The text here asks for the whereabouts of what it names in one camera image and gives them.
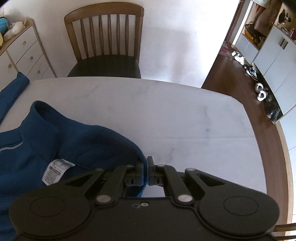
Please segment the blue zip sweatshirt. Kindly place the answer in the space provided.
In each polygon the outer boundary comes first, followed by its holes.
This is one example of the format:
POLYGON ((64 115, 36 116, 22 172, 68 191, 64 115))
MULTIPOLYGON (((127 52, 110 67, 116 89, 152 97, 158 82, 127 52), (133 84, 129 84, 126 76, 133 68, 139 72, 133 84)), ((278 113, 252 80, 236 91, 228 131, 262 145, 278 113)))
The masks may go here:
POLYGON ((144 154, 128 138, 34 101, 18 128, 1 133, 1 240, 16 237, 9 208, 18 196, 95 168, 139 163, 144 154))

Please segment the white sneakers pair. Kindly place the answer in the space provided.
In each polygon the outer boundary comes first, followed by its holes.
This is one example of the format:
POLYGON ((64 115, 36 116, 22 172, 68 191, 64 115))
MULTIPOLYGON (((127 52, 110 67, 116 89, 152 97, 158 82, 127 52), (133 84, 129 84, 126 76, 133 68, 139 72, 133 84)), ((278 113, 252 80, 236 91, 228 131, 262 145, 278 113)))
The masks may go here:
POLYGON ((255 84, 255 88, 254 89, 255 89, 255 92, 257 93, 257 100, 258 101, 263 101, 263 100, 266 99, 267 93, 264 90, 264 86, 261 83, 257 82, 255 84))

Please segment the far wooden chair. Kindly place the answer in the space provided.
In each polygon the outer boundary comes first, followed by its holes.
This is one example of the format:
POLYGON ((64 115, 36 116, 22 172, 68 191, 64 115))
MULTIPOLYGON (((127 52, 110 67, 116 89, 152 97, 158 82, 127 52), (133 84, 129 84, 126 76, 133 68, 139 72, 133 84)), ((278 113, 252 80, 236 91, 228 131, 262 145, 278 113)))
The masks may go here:
POLYGON ((144 8, 126 2, 83 6, 64 17, 77 63, 70 77, 141 78, 144 8))

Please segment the red door mat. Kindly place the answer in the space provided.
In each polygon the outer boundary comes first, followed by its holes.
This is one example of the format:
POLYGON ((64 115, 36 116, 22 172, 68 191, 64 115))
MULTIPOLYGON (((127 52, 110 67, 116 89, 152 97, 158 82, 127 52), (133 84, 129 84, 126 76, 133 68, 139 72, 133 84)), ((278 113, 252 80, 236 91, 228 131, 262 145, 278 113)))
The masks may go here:
POLYGON ((231 48, 231 46, 226 41, 224 41, 219 50, 219 55, 233 59, 232 52, 233 49, 231 48))

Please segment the white drawer sideboard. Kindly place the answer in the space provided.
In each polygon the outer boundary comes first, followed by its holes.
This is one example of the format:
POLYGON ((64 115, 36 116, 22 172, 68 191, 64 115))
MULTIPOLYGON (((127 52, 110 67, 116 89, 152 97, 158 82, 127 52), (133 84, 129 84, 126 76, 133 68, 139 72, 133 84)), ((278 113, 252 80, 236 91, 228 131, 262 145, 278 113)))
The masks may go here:
POLYGON ((1 46, 1 89, 21 72, 29 80, 55 78, 52 65, 38 35, 33 19, 24 21, 24 28, 1 46))

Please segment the white shoe cabinet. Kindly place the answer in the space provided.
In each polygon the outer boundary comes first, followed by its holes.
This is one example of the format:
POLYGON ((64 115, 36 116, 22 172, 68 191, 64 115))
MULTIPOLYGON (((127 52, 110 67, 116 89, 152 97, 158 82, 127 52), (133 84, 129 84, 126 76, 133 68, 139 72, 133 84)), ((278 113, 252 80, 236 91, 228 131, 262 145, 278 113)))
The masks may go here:
POLYGON ((295 42, 273 26, 254 64, 277 100, 281 123, 295 124, 295 42))

